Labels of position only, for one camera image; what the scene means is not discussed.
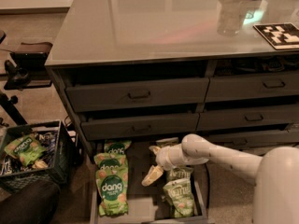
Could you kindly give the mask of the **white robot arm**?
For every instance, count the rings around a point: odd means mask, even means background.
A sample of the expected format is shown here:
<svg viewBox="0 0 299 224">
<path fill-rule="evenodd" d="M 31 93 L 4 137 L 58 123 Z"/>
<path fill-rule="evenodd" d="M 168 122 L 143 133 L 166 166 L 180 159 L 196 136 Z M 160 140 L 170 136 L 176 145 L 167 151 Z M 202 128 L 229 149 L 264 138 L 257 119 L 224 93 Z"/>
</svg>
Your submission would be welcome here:
<svg viewBox="0 0 299 224">
<path fill-rule="evenodd" d="M 254 186 L 253 224 L 299 224 L 298 147 L 276 147 L 258 156 L 191 133 L 179 144 L 149 149 L 156 164 L 149 168 L 143 186 L 151 185 L 165 171 L 213 161 Z"/>
</svg>

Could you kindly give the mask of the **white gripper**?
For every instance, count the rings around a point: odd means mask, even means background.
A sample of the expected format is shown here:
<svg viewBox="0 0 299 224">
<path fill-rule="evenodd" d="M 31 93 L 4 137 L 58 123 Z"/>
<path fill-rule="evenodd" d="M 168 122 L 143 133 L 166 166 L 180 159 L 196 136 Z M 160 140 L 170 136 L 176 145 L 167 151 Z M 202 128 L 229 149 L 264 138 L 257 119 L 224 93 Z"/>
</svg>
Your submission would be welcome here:
<svg viewBox="0 0 299 224">
<path fill-rule="evenodd" d="M 149 146 L 149 150 L 156 155 L 155 160 L 158 165 L 152 165 L 149 168 L 148 174 L 141 182 L 144 187 L 158 180 L 163 175 L 164 170 L 169 171 L 186 165 L 186 157 L 183 154 L 181 144 L 166 147 Z"/>
</svg>

